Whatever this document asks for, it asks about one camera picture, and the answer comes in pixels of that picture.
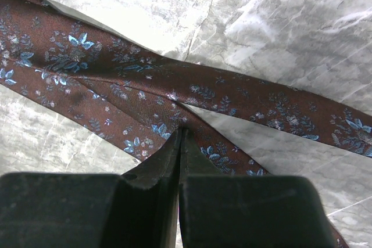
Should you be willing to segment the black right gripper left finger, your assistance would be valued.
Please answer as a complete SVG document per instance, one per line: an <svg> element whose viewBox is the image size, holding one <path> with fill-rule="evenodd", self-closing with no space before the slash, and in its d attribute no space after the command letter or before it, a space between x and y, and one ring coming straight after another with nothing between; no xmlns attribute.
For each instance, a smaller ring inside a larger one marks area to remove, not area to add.
<svg viewBox="0 0 372 248"><path fill-rule="evenodd" d="M174 247L181 132L122 174L1 176L2 247Z"/></svg>

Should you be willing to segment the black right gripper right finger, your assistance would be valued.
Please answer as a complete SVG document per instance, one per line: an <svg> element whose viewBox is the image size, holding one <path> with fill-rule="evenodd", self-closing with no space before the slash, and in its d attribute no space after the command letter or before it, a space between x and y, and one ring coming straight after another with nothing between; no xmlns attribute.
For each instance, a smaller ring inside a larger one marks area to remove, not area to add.
<svg viewBox="0 0 372 248"><path fill-rule="evenodd" d="M180 228L185 247L336 247L313 184L296 176L223 174L184 129Z"/></svg>

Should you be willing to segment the brown floral necktie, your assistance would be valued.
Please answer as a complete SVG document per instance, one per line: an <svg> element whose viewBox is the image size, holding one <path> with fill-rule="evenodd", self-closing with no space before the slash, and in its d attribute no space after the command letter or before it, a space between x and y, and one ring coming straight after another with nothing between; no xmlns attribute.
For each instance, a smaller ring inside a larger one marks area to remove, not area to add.
<svg viewBox="0 0 372 248"><path fill-rule="evenodd" d="M319 95L160 56L44 0L1 0L1 84L137 158L177 130L223 174L271 175L191 106L371 156L371 117Z"/></svg>

